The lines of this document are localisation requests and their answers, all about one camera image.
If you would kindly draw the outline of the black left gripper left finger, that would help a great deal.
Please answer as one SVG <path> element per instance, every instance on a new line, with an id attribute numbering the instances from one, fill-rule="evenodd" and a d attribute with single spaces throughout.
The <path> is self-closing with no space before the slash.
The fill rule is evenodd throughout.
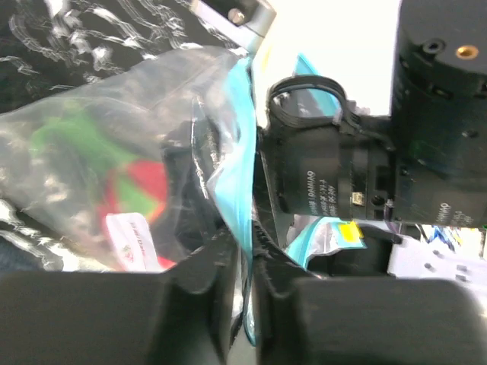
<path id="1" fill-rule="evenodd" d="M 1 362 L 224 364 L 237 255 L 223 228 L 161 274 L 4 274 Z"/>

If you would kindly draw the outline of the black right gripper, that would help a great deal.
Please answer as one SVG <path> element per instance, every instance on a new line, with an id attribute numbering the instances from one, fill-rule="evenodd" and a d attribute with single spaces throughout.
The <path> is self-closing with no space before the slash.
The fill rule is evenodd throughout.
<path id="1" fill-rule="evenodd" d="M 271 86 L 266 112 L 259 148 L 279 243 L 297 215 L 403 225 L 389 116 L 357 111 L 338 82 L 316 75 Z"/>

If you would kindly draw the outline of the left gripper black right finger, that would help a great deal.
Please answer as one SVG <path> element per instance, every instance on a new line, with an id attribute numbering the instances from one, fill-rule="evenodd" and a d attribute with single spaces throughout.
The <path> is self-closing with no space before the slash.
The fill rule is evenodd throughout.
<path id="1" fill-rule="evenodd" d="M 486 326 L 467 289 L 438 279 L 320 279 L 253 225 L 259 364 L 484 364 Z"/>

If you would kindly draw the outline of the clear zip top bag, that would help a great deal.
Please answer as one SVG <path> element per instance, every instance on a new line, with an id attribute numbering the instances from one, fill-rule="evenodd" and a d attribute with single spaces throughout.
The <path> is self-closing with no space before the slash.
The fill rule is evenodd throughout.
<path id="1" fill-rule="evenodd" d="M 3 270 L 156 273 L 223 226 L 234 314 L 256 338 L 251 61 L 173 50 L 1 113 Z"/>

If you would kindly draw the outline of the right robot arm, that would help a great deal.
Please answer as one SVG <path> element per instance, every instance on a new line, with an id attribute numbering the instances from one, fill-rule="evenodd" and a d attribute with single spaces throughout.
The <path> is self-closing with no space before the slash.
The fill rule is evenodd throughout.
<path id="1" fill-rule="evenodd" d="M 480 228 L 486 223 L 486 3 L 404 1 L 390 114 L 296 75 L 267 97 L 275 195 L 288 214 Z"/>

